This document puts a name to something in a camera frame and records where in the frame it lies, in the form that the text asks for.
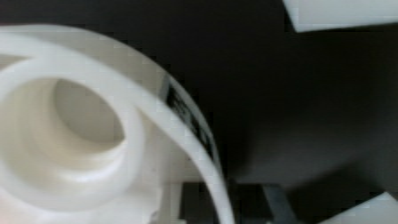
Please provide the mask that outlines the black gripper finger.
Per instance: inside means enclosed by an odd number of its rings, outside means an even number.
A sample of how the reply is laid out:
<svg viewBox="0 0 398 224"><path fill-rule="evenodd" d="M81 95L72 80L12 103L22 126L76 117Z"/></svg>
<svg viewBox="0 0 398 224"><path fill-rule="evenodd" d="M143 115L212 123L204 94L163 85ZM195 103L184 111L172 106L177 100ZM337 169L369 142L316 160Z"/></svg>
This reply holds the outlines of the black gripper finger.
<svg viewBox="0 0 398 224"><path fill-rule="evenodd" d="M228 185L234 224L305 224L294 215L284 190L275 184ZM179 219L186 224L220 224L202 183L182 184Z"/></svg>

